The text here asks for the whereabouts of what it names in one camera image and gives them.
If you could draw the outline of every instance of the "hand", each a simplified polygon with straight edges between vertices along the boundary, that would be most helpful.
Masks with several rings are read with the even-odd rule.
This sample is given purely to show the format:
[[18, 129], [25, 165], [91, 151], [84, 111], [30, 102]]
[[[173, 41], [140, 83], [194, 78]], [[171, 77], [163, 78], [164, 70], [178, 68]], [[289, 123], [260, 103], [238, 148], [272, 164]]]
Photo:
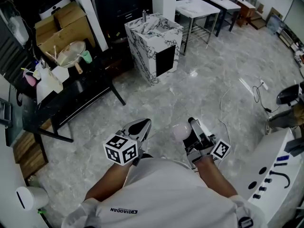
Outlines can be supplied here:
[[199, 161], [194, 162], [197, 168], [204, 167], [206, 165], [214, 164], [212, 155], [205, 155]]

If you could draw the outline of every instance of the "small white sink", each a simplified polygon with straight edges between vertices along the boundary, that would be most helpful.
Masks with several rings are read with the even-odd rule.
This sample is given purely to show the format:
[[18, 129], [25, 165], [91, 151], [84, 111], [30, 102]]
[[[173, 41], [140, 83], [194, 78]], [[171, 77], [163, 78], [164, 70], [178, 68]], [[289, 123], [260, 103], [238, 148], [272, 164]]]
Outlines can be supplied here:
[[176, 1], [176, 10], [188, 18], [197, 18], [220, 12], [218, 8], [203, 0]]
[[125, 25], [131, 31], [143, 36], [144, 39], [159, 37], [170, 30], [182, 28], [179, 24], [166, 19], [159, 13], [147, 15], [146, 22], [143, 22], [142, 18], [140, 18]]

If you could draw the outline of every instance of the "power cord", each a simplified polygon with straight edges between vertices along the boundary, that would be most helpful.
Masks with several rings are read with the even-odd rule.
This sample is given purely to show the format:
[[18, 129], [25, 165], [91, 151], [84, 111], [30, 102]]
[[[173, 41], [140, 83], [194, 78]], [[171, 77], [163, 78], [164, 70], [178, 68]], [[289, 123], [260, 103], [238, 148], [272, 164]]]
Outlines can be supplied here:
[[253, 92], [253, 97], [255, 99], [255, 102], [256, 103], [261, 103], [261, 106], [263, 107], [263, 109], [269, 113], [273, 113], [273, 112], [276, 112], [280, 107], [278, 107], [277, 109], [275, 109], [274, 111], [271, 111], [269, 108], [266, 108], [263, 106], [263, 103], [262, 103], [262, 97], [261, 97], [261, 93], [260, 93], [260, 87], [263, 85], [264, 83], [261, 83], [261, 85], [259, 87], [257, 86], [253, 86], [252, 87], [252, 92]]
[[[231, 153], [231, 148], [232, 148], [232, 147], [231, 147], [231, 139], [230, 139], [230, 136], [229, 136], [228, 127], [227, 127], [226, 123], [224, 123], [224, 122], [222, 121], [222, 116], [223, 116], [222, 100], [223, 100], [223, 97], [224, 97], [224, 96], [228, 93], [228, 91], [232, 88], [232, 86], [230, 86], [229, 89], [223, 94], [223, 96], [220, 98], [220, 102], [219, 102], [220, 118], [219, 118], [218, 120], [219, 120], [220, 123], [223, 123], [224, 126], [225, 126], [225, 128], [226, 128], [227, 135], [228, 135], [228, 139], [229, 139], [229, 145], [230, 145], [229, 153], [225, 156], [224, 159], [226, 159], [226, 157], [227, 157], [228, 155], [230, 155], [230, 153]], [[220, 161], [220, 163], [218, 164], [218, 168], [219, 168], [220, 164], [223, 162], [224, 159], [222, 159], [222, 160]]]

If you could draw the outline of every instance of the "green cup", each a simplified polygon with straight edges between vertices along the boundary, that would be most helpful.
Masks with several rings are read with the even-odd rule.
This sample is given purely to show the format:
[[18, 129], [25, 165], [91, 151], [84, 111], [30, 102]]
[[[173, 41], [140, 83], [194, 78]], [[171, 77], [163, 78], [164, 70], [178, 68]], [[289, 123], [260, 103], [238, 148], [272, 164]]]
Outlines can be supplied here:
[[84, 51], [81, 54], [81, 56], [85, 60], [86, 63], [91, 63], [93, 61], [89, 51]]

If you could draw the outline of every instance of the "marble pedestal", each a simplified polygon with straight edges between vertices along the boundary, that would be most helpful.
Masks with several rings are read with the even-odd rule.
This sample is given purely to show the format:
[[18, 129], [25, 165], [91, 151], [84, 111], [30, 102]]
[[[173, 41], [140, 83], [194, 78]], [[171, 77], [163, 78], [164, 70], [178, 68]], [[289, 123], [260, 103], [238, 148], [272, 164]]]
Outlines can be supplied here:
[[[156, 13], [147, 16], [146, 22], [139, 18], [126, 23], [125, 30], [135, 68], [150, 85], [159, 83], [169, 73], [176, 71], [183, 30], [181, 25]], [[175, 46], [173, 67], [158, 76], [157, 54], [172, 46]]]

